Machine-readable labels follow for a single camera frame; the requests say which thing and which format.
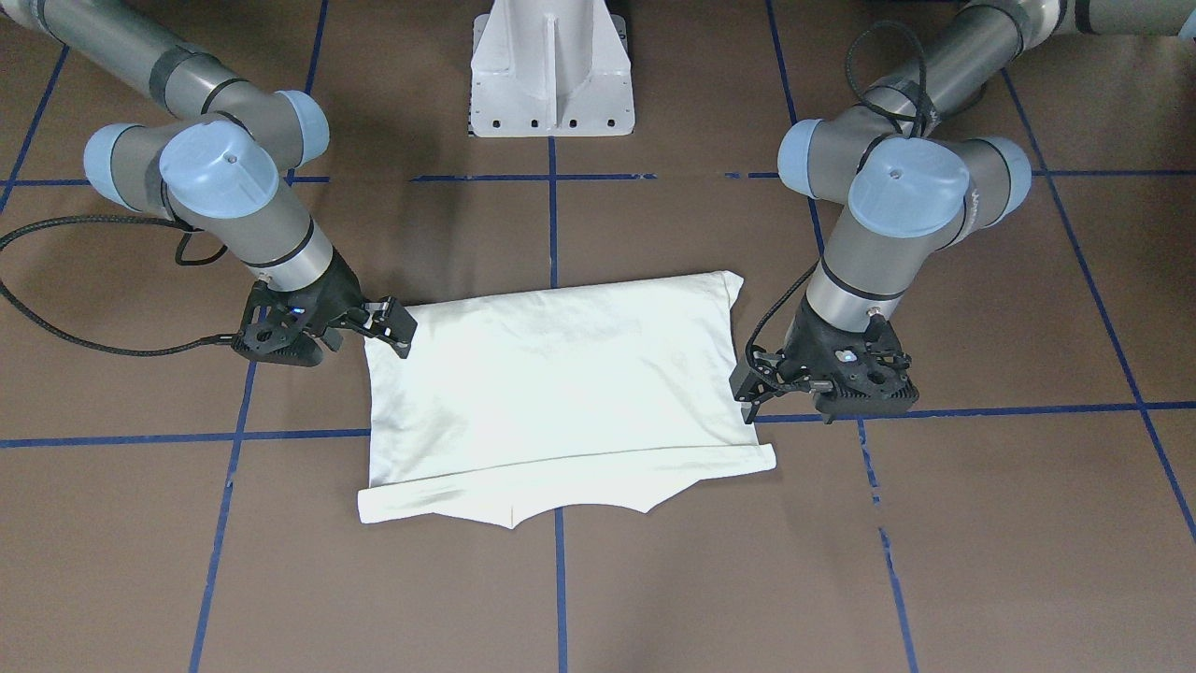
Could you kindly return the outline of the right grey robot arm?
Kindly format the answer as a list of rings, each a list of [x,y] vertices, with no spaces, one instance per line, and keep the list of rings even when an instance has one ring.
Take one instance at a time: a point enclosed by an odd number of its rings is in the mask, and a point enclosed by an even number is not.
[[[285,183],[325,153],[327,116],[303,91],[267,93],[205,48],[121,1],[5,1],[4,16],[80,51],[173,116],[161,127],[110,124],[84,149],[86,179],[124,224],[214,235],[254,276],[222,345],[249,361],[315,366],[347,331],[407,357],[416,320],[396,298],[371,301],[350,265]]]

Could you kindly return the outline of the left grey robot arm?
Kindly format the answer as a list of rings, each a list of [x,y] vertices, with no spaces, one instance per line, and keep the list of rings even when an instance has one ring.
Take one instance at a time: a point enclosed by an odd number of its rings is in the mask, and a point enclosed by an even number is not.
[[[803,120],[780,143],[792,191],[842,206],[779,351],[748,339],[730,377],[744,422],[765,400],[808,393],[825,422],[901,416],[919,400],[911,359],[891,316],[930,253],[991,227],[1024,203],[1029,154],[1003,137],[932,140],[991,77],[1055,35],[1192,38],[1191,1],[970,1],[930,44],[901,22],[879,22],[913,59],[862,88],[836,120]]]

